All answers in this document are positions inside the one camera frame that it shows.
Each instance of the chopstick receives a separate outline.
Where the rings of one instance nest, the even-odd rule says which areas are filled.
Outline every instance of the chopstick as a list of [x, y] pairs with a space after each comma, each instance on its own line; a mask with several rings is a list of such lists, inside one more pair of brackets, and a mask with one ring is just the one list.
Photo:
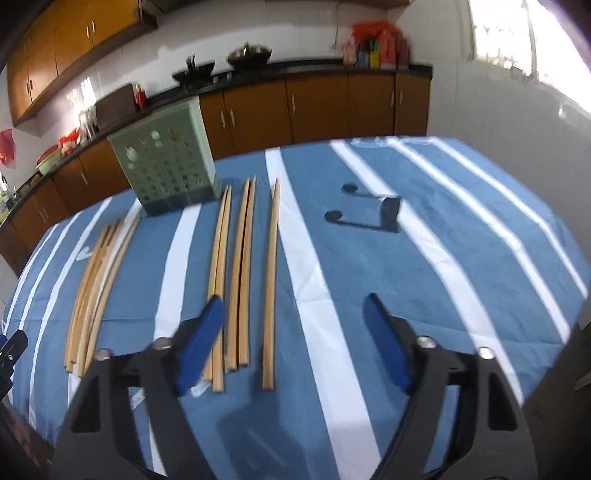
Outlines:
[[[223, 222], [223, 215], [226, 206], [226, 193], [225, 190], [222, 195], [222, 202], [220, 204], [220, 209], [217, 214], [217, 223], [216, 223], [216, 232], [215, 236], [213, 237], [213, 248], [212, 248], [212, 260], [209, 265], [209, 283], [207, 285], [207, 300], [215, 294], [216, 292], [216, 272], [217, 272], [217, 257], [219, 254], [220, 248], [220, 236], [222, 234], [222, 222]], [[207, 361], [205, 362], [205, 368], [203, 369], [203, 380], [207, 382], [211, 382], [213, 380], [213, 364], [212, 364], [212, 353], [209, 352], [209, 356], [207, 357]]]
[[98, 295], [99, 295], [99, 288], [100, 288], [100, 284], [101, 284], [101, 279], [103, 278], [104, 274], [105, 274], [105, 268], [106, 268], [106, 259], [109, 256], [109, 253], [111, 251], [112, 248], [112, 241], [113, 241], [113, 237], [116, 235], [117, 231], [119, 230], [119, 222], [117, 222], [115, 225], [112, 225], [111, 228], [109, 229], [109, 232], [107, 233], [107, 236], [105, 237], [105, 242], [103, 243], [102, 248], [99, 250], [98, 252], [98, 257], [97, 257], [97, 262], [98, 262], [98, 266], [97, 266], [97, 270], [96, 270], [96, 275], [92, 278], [92, 283], [89, 285], [90, 287], [90, 291], [88, 295], [85, 295], [85, 300], [86, 300], [86, 305], [83, 311], [81, 311], [81, 313], [83, 314], [82, 316], [82, 327], [80, 330], [80, 340], [78, 343], [78, 353], [76, 356], [76, 364], [77, 364], [77, 370], [78, 370], [78, 376], [81, 377], [83, 375], [83, 372], [85, 372], [85, 359], [86, 359], [86, 350], [88, 348], [88, 340], [89, 340], [89, 334], [90, 334], [90, 323], [92, 321], [92, 317], [94, 315], [94, 312], [96, 310], [96, 302], [98, 300]]
[[140, 219], [141, 214], [138, 213], [137, 217], [134, 219], [133, 223], [129, 227], [129, 230], [125, 234], [125, 238], [121, 243], [121, 246], [119, 247], [119, 251], [116, 254], [115, 260], [113, 261], [109, 269], [103, 291], [100, 293], [100, 299], [92, 322], [92, 330], [90, 332], [88, 349], [86, 351], [85, 369], [88, 369], [88, 367], [92, 363], [92, 359], [94, 357], [96, 349], [96, 342], [98, 341], [99, 337], [100, 324], [102, 323], [103, 315], [105, 314], [105, 309], [107, 307], [107, 300], [109, 299], [109, 294], [111, 293], [111, 289], [113, 288], [113, 283], [115, 282], [115, 278], [117, 277], [117, 272], [119, 271], [119, 267], [121, 266], [123, 257], [127, 252], [127, 248], [129, 247], [129, 243], [131, 242], [131, 238], [134, 235], [135, 229], [137, 228]]
[[247, 366], [250, 363], [249, 337], [249, 295], [251, 282], [251, 245], [252, 218], [255, 205], [256, 177], [251, 179], [246, 206], [244, 240], [242, 243], [242, 268], [240, 272], [240, 292], [238, 304], [238, 364]]
[[[226, 189], [226, 202], [224, 203], [222, 231], [220, 234], [220, 247], [217, 254], [216, 268], [216, 295], [223, 298], [224, 285], [226, 280], [226, 251], [228, 249], [228, 229], [230, 224], [230, 206], [232, 204], [232, 186]], [[223, 367], [223, 331], [221, 331], [213, 345], [212, 353], [213, 382], [212, 390], [214, 392], [223, 392], [224, 388], [224, 367]]]
[[70, 358], [71, 358], [71, 350], [73, 349], [73, 345], [77, 345], [78, 337], [80, 335], [80, 309], [83, 307], [84, 296], [86, 293], [86, 289], [88, 287], [89, 280], [94, 276], [96, 272], [96, 259], [98, 258], [98, 252], [101, 249], [103, 243], [105, 242], [105, 238], [107, 233], [109, 232], [111, 226], [105, 225], [100, 232], [98, 239], [96, 240], [95, 246], [92, 249], [92, 255], [90, 256], [88, 262], [86, 263], [86, 267], [84, 268], [84, 274], [82, 275], [82, 280], [80, 280], [80, 285], [78, 286], [78, 293], [76, 295], [76, 301], [74, 302], [74, 308], [72, 309], [72, 317], [70, 319], [70, 327], [68, 328], [68, 337], [66, 340], [66, 348], [64, 351], [64, 367], [66, 370], [71, 372], [70, 367]]
[[226, 346], [226, 369], [234, 371], [238, 368], [238, 300], [240, 296], [240, 273], [242, 268], [242, 242], [244, 240], [244, 224], [246, 222], [246, 204], [250, 181], [244, 182], [242, 202], [236, 226], [236, 242], [230, 280], [230, 299], [228, 306], [228, 338]]
[[279, 220], [279, 180], [275, 180], [267, 251], [267, 289], [263, 319], [262, 388], [275, 389], [275, 270], [277, 262], [277, 223]]

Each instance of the white stripe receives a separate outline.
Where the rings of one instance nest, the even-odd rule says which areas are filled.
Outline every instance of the white stripe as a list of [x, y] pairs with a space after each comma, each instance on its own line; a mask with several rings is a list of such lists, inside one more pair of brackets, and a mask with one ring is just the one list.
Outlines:
[[39, 346], [41, 345], [41, 339], [43, 338], [43, 333], [45, 332], [45, 328], [47, 327], [47, 321], [49, 320], [49, 316], [51, 312], [53, 312], [53, 307], [56, 305], [57, 296], [60, 293], [60, 289], [64, 280], [66, 279], [66, 275], [70, 272], [70, 269], [76, 260], [76, 256], [80, 249], [84, 245], [84, 242], [88, 239], [90, 232], [95, 227], [96, 222], [99, 220], [102, 213], [105, 211], [107, 206], [110, 204], [111, 198], [107, 198], [93, 215], [92, 219], [90, 220], [89, 224], [86, 225], [80, 238], [76, 242], [72, 253], [68, 257], [68, 260], [64, 264], [64, 267], [61, 269], [60, 276], [57, 278], [56, 283], [53, 285], [51, 289], [51, 295], [49, 296], [49, 302], [47, 303], [47, 307], [45, 309], [45, 313], [41, 319], [41, 329], [39, 330], [39, 335], [37, 336], [37, 343], [35, 344], [35, 351], [33, 353], [33, 367], [31, 368], [31, 380], [29, 383], [29, 424], [31, 427], [35, 428], [37, 425], [37, 417], [35, 415], [35, 397], [33, 394], [34, 386], [35, 386], [35, 370], [37, 368], [37, 355], [39, 354]]
[[509, 228], [501, 222], [490, 210], [488, 210], [483, 204], [481, 204], [470, 192], [464, 187], [457, 184], [450, 177], [444, 174], [437, 167], [432, 165], [425, 157], [417, 153], [412, 148], [407, 147], [401, 143], [397, 138], [391, 137], [388, 139], [390, 147], [399, 151], [402, 155], [406, 156], [411, 162], [413, 162], [418, 168], [429, 175], [437, 183], [444, 186], [448, 191], [453, 193], [464, 205], [466, 205], [480, 220], [485, 222], [490, 229], [507, 245], [525, 275], [529, 279], [534, 290], [538, 294], [538, 297], [542, 301], [542, 304], [548, 311], [548, 314], [552, 318], [556, 330], [562, 339], [563, 343], [568, 342], [570, 337], [570, 327], [567, 323], [556, 299], [552, 295], [552, 292], [546, 285], [546, 282], [538, 272], [532, 259], [525, 250], [525, 246], [519, 240]]
[[[171, 337], [181, 322], [189, 251], [191, 250], [200, 211], [201, 205], [193, 205], [183, 210], [168, 249], [160, 288], [160, 300], [155, 317], [154, 340], [160, 337]], [[161, 475], [166, 475], [151, 424], [150, 451], [152, 453], [152, 470]]]
[[[138, 199], [135, 199], [135, 201], [133, 202], [133, 204], [131, 205], [131, 207], [127, 211], [127, 214], [125, 215], [125, 218], [123, 220], [123, 225], [121, 226], [121, 230], [119, 231], [119, 234], [118, 234], [117, 238], [115, 239], [115, 244], [113, 245], [113, 250], [111, 252], [111, 256], [109, 257], [109, 261], [108, 261], [107, 266], [105, 268], [106, 272], [108, 272], [109, 269], [111, 268], [111, 265], [114, 262], [115, 257], [117, 256], [117, 253], [119, 252], [119, 249], [121, 248], [121, 244], [123, 243], [123, 240], [125, 239], [125, 235], [127, 235], [127, 232], [131, 228], [132, 223], [134, 222], [135, 218], [140, 214], [140, 212], [141, 212], [141, 204]], [[96, 303], [93, 306], [94, 310], [96, 310], [96, 306], [98, 305], [98, 302], [100, 299], [100, 294], [102, 293], [103, 288], [105, 288], [106, 277], [107, 277], [107, 275], [105, 275], [101, 280], [99, 294], [97, 295]], [[68, 375], [68, 405], [70, 405], [72, 398], [74, 398], [74, 394], [76, 393], [76, 390], [78, 390], [78, 385], [80, 385], [80, 377], [78, 377], [78, 369], [75, 364], [74, 370], [72, 371], [71, 374]]]
[[562, 260], [562, 263], [566, 267], [566, 270], [568, 270], [571, 277], [573, 277], [573, 280], [576, 283], [579, 290], [581, 291], [581, 294], [584, 298], [587, 298], [587, 296], [589, 295], [587, 286], [585, 285], [583, 279], [579, 275], [579, 272], [577, 272], [577, 269], [574, 267], [569, 256], [564, 251], [562, 244], [558, 240], [558, 237], [556, 237], [556, 234], [550, 228], [548, 222], [546, 222], [546, 220], [544, 220], [540, 215], [538, 215], [528, 205], [526, 205], [513, 191], [504, 186], [497, 179], [491, 177], [488, 173], [486, 173], [484, 170], [478, 167], [474, 162], [472, 162], [472, 160], [467, 158], [465, 155], [462, 155], [457, 150], [455, 150], [439, 138], [431, 137], [430, 139], [432, 140], [433, 145], [435, 145], [437, 148], [444, 151], [447, 155], [456, 160], [458, 163], [466, 167], [466, 169], [470, 170], [474, 175], [480, 177], [482, 180], [490, 184], [501, 195], [503, 195], [507, 200], [509, 200], [513, 205], [515, 205], [521, 211], [521, 213], [523, 213], [526, 217], [531, 219], [540, 227], [540, 229], [548, 238], [548, 242], [550, 242], [550, 245], [552, 245], [557, 255]]
[[281, 151], [265, 156], [270, 185], [281, 182], [279, 232], [339, 476], [366, 480], [381, 457], [353, 361]]
[[41, 252], [41, 250], [43, 250], [43, 247], [45, 246], [47, 241], [52, 236], [57, 225], [58, 224], [55, 224], [54, 226], [51, 227], [51, 229], [49, 230], [49, 233], [45, 237], [45, 240], [43, 240], [43, 243], [41, 244], [41, 246], [39, 248], [37, 248], [36, 252], [29, 259], [29, 261], [27, 262], [27, 265], [25, 266], [25, 270], [22, 271], [22, 274], [21, 274], [20, 278], [18, 279], [17, 289], [14, 291], [14, 295], [12, 297], [12, 303], [10, 304], [10, 308], [8, 309], [8, 316], [6, 318], [6, 325], [4, 325], [4, 329], [3, 329], [4, 335], [6, 335], [6, 332], [8, 331], [8, 325], [10, 325], [12, 311], [14, 310], [14, 306], [17, 304], [18, 296], [21, 294], [22, 286], [25, 284], [25, 281], [27, 280], [27, 275], [29, 274], [29, 270], [31, 269], [31, 266], [33, 265], [33, 263], [35, 263], [35, 259], [37, 258], [37, 255], [39, 255], [39, 252]]
[[[396, 195], [396, 192], [344, 141], [333, 141], [330, 146], [373, 195], [376, 197]], [[495, 351], [496, 358], [513, 389], [515, 398], [519, 404], [522, 404], [524, 401], [523, 391], [515, 369], [498, 338], [488, 312], [474, 291], [464, 269], [408, 202], [401, 203], [398, 222], [443, 283], [466, 331], [472, 338], [474, 346], [477, 348], [487, 346]]]

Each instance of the plastic bag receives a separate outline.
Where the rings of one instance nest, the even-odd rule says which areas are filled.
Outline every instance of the plastic bag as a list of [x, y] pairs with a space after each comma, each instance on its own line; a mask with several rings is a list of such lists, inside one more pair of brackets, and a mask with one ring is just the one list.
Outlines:
[[0, 161], [4, 165], [14, 162], [16, 145], [12, 139], [12, 128], [0, 132]]

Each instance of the wooden cabinet door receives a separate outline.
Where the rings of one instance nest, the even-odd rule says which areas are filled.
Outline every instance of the wooden cabinet door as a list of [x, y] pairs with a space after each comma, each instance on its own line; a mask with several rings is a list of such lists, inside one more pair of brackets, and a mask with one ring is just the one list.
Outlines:
[[213, 159], [231, 157], [236, 151], [232, 141], [230, 117], [223, 102], [223, 93], [201, 95], [199, 105]]
[[33, 102], [57, 78], [56, 22], [57, 6], [51, 4], [37, 17], [28, 32], [29, 86]]
[[346, 74], [286, 79], [294, 143], [349, 136]]
[[24, 201], [15, 213], [12, 223], [30, 252], [35, 250], [39, 240], [50, 227], [34, 196]]
[[138, 0], [90, 0], [89, 22], [96, 47], [139, 21]]
[[92, 30], [88, 19], [89, 0], [56, 0], [56, 64], [62, 74], [92, 50]]
[[29, 72], [26, 61], [17, 70], [13, 70], [9, 65], [8, 99], [12, 121], [15, 122], [31, 106]]
[[17, 277], [20, 277], [25, 269], [31, 251], [14, 228], [12, 220], [2, 226], [0, 231], [0, 255]]
[[394, 133], [394, 74], [349, 74], [351, 137]]
[[96, 194], [89, 185], [80, 159], [74, 158], [60, 168], [52, 178], [61, 201], [70, 215], [94, 205]]
[[80, 162], [94, 195], [93, 203], [131, 188], [108, 140], [81, 153]]
[[223, 97], [237, 154], [292, 143], [284, 80], [228, 90]]
[[430, 79], [396, 74], [395, 135], [427, 135], [430, 92]]
[[47, 226], [55, 225], [70, 216], [51, 180], [45, 180], [34, 196], [45, 217]]

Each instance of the table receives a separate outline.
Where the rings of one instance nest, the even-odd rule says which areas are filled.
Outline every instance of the table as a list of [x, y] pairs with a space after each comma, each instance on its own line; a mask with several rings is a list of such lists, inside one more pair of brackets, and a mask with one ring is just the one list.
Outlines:
[[[537, 196], [457, 140], [377, 138], [272, 149], [216, 163], [231, 184], [233, 251], [243, 182], [256, 176], [251, 272], [251, 366], [181, 399], [219, 478], [369, 478], [407, 398], [388, 379], [362, 318], [377, 293], [391, 314], [445, 348], [495, 352], [523, 402], [553, 363], [587, 297], [591, 268], [565, 224]], [[281, 180], [277, 256], [276, 390], [261, 390], [262, 309], [271, 188]], [[356, 194], [342, 186], [358, 185]], [[400, 233], [379, 225], [384, 196], [400, 195]], [[63, 368], [72, 307], [104, 225], [133, 215], [132, 191], [52, 227], [5, 309], [25, 330], [12, 402], [55, 443], [74, 376]], [[98, 348], [116, 354], [171, 335], [206, 302], [219, 202], [143, 218], [115, 280]], [[231, 261], [228, 261], [228, 273]], [[141, 392], [131, 391], [148, 466], [162, 471]], [[440, 464], [457, 390], [449, 388], [429, 467]]]

